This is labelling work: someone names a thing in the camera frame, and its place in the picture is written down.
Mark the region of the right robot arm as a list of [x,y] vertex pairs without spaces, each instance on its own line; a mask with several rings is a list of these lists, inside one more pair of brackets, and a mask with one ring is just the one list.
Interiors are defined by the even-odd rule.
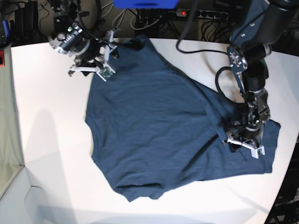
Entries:
[[103,23],[101,2],[95,2],[97,17],[91,29],[83,23],[83,17],[89,16],[89,12],[82,10],[81,1],[50,0],[49,3],[54,11],[54,32],[48,37],[49,44],[57,53],[74,58],[69,76],[75,72],[84,76],[93,73],[106,82],[116,73],[109,59],[119,55],[114,41],[117,29],[100,34]]

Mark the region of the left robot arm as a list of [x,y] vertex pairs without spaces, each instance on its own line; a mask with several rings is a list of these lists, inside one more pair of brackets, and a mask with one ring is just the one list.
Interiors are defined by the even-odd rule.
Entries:
[[239,21],[229,37],[226,56],[244,102],[239,104],[239,114],[232,123],[225,124],[220,114],[208,105],[220,137],[230,150],[250,151],[258,159],[265,155],[264,127],[270,119],[268,92],[265,88],[269,76],[265,58],[287,29],[298,11],[296,0],[246,0]]

